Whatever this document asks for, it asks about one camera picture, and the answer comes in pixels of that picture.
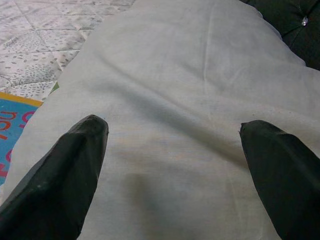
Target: black cushion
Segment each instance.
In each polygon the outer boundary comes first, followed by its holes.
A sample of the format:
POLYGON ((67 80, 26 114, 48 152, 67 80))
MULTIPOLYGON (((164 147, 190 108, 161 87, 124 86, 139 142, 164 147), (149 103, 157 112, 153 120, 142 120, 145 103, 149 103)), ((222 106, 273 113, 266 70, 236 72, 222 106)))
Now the black cushion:
POLYGON ((320 0, 241 1, 261 12, 308 67, 320 70, 320 0))

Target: patterned mat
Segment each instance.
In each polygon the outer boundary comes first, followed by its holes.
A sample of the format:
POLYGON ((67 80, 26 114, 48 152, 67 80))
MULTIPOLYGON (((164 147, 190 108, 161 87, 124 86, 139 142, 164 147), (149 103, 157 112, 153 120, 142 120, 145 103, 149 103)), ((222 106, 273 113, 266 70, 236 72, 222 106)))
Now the patterned mat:
POLYGON ((135 0, 0 0, 0 92, 43 101, 91 31, 135 0))

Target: pillow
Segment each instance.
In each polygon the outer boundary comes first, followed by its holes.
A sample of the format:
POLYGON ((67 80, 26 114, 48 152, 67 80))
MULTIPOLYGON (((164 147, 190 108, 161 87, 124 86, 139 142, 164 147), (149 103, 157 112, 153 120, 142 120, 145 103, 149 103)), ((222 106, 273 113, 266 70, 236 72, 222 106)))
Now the pillow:
POLYGON ((320 70, 320 0, 241 0, 259 10, 290 49, 320 70))
POLYGON ((244 156, 262 119, 320 153, 320 74, 238 0, 137 0, 96 28, 23 130, 8 196, 90 114, 108 146, 80 240, 277 240, 244 156))

